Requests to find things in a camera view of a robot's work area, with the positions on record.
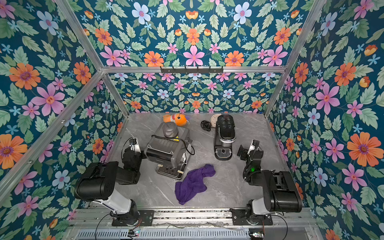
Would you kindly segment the orange plush fish toy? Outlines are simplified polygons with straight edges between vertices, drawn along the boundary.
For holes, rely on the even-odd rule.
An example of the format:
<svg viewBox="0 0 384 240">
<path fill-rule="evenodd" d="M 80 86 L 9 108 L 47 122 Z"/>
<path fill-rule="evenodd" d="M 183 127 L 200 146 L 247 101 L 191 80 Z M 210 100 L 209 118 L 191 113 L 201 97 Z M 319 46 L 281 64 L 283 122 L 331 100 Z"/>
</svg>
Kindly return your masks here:
<svg viewBox="0 0 384 240">
<path fill-rule="evenodd" d="M 186 115 L 184 114 L 174 114 L 174 115 L 164 115 L 163 121 L 165 123 L 175 123 L 179 127 L 184 127 L 189 124 L 189 120 Z"/>
</svg>

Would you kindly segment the round beige coaster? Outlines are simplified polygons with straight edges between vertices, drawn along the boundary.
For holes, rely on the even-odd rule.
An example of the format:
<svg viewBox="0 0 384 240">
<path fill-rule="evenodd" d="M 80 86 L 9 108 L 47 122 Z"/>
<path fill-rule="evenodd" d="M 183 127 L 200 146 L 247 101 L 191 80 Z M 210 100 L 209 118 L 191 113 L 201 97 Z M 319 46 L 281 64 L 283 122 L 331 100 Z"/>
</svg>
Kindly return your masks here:
<svg viewBox="0 0 384 240">
<path fill-rule="evenodd" d="M 216 124 L 218 122 L 218 117 L 220 117 L 221 114 L 214 114 L 211 116 L 210 123 L 211 123 L 211 128 L 215 128 Z"/>
</svg>

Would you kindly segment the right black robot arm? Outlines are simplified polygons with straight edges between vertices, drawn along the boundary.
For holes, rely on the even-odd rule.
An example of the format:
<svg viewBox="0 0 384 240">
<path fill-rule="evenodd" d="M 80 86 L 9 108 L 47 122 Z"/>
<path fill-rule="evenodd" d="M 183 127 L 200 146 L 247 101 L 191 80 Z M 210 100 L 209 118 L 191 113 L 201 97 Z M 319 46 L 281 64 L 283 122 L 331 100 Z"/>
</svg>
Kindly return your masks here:
<svg viewBox="0 0 384 240">
<path fill-rule="evenodd" d="M 261 187 L 263 195 L 246 205 L 245 220 L 250 225 L 271 225 L 273 213 L 299 213 L 302 197 L 289 171 L 263 170 L 264 151 L 258 145 L 239 147 L 237 156 L 246 162 L 243 180 L 250 186 Z"/>
</svg>

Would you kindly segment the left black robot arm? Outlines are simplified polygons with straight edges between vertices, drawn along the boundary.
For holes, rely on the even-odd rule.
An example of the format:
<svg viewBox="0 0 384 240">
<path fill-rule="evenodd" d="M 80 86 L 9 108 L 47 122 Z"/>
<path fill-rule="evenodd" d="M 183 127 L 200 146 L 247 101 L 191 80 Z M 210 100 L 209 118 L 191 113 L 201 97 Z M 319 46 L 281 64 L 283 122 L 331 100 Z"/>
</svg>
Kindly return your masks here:
<svg viewBox="0 0 384 240">
<path fill-rule="evenodd" d="M 122 168 L 116 161 L 90 164 L 76 183 L 75 197 L 109 209 L 110 216 L 117 221 L 135 225 L 140 218 L 136 203 L 118 192 L 115 185 L 136 185 L 144 158 L 144 153 L 133 146 L 124 151 Z"/>
</svg>

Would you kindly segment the black hook rail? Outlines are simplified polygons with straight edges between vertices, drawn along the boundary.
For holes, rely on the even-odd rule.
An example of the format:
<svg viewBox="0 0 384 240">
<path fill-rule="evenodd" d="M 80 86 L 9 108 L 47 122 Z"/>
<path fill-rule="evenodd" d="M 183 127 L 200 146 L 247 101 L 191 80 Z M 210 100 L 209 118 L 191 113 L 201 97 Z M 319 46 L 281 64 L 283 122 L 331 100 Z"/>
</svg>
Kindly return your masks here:
<svg viewBox="0 0 384 240">
<path fill-rule="evenodd" d="M 223 67 L 160 67 L 162 74 L 221 74 Z"/>
</svg>

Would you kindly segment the grey water tank lid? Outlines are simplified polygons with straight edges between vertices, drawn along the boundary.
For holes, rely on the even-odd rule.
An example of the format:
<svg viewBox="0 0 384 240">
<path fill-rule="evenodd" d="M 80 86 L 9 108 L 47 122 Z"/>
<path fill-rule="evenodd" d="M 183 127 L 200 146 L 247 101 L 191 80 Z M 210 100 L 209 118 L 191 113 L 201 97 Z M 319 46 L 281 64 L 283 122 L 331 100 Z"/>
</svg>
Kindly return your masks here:
<svg viewBox="0 0 384 240">
<path fill-rule="evenodd" d="M 179 133 L 178 126 L 174 122 L 163 123 L 162 131 L 166 138 L 175 138 Z"/>
</svg>

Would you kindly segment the purple cleaning cloth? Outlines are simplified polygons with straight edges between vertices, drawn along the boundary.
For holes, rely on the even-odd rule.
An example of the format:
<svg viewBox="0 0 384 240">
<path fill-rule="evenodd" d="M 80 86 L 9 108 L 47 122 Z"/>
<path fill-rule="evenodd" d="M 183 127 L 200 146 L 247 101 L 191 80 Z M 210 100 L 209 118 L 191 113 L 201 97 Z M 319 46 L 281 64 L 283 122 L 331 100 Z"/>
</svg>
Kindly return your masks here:
<svg viewBox="0 0 384 240">
<path fill-rule="evenodd" d="M 184 205 L 194 198 L 196 194 L 205 192 L 207 186 L 204 184 L 204 178 L 213 177 L 215 174 L 215 168 L 210 164 L 189 171 L 183 181 L 175 184 L 175 195 L 179 204 Z"/>
</svg>

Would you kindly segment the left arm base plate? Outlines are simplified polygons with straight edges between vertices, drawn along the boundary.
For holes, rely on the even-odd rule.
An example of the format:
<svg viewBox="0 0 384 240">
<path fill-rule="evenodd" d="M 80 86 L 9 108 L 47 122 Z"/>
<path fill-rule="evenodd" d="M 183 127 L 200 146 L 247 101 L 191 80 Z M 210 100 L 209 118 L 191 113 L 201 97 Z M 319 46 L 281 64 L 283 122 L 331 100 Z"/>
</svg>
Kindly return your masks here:
<svg viewBox="0 0 384 240">
<path fill-rule="evenodd" d="M 111 214 L 113 227 L 148 227 L 154 220 L 153 210 L 131 211 L 126 214 Z"/>
</svg>

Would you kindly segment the black capsule coffee machine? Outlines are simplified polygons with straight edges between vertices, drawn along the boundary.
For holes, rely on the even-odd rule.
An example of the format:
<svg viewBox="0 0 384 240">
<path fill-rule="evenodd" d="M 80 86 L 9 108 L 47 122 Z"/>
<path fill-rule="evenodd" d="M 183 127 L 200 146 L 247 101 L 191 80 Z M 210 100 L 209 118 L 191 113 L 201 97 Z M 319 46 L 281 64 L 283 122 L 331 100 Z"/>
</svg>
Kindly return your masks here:
<svg viewBox="0 0 384 240">
<path fill-rule="evenodd" d="M 232 145 L 236 141 L 235 122 L 231 115 L 218 116 L 215 137 L 214 154 L 219 161 L 228 161 L 233 156 Z"/>
</svg>

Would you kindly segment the aluminium front rail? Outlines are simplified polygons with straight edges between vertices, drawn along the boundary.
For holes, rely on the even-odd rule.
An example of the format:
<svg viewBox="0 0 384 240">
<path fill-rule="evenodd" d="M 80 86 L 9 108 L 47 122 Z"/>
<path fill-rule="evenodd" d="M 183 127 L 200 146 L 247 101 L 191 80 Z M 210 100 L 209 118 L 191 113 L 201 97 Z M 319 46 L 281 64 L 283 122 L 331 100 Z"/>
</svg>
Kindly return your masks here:
<svg viewBox="0 0 384 240">
<path fill-rule="evenodd" d="M 184 207 L 164 207 L 164 208 L 144 208 L 139 210 L 153 210 L 154 220 L 149 227 L 208 227 L 208 228 L 316 228 L 317 221 L 313 218 L 309 208 L 303 208 L 300 213 L 273 213 L 272 226 L 234 226 L 230 209 L 244 208 L 184 208 Z M 69 220 L 70 227 L 85 229 L 99 227 L 117 228 L 112 226 L 113 217 L 109 215 L 110 211 L 102 207 L 91 207 L 77 211 L 76 217 Z"/>
</svg>

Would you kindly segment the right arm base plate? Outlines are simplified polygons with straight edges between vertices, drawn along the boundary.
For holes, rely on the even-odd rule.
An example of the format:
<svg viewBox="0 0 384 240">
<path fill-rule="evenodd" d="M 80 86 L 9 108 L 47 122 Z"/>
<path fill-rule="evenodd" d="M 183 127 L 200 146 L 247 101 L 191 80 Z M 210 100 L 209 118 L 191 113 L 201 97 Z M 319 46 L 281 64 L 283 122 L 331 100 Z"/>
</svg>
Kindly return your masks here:
<svg viewBox="0 0 384 240">
<path fill-rule="evenodd" d="M 273 220 L 267 215 L 255 215 L 251 210 L 230 209 L 234 226 L 272 226 Z"/>
</svg>

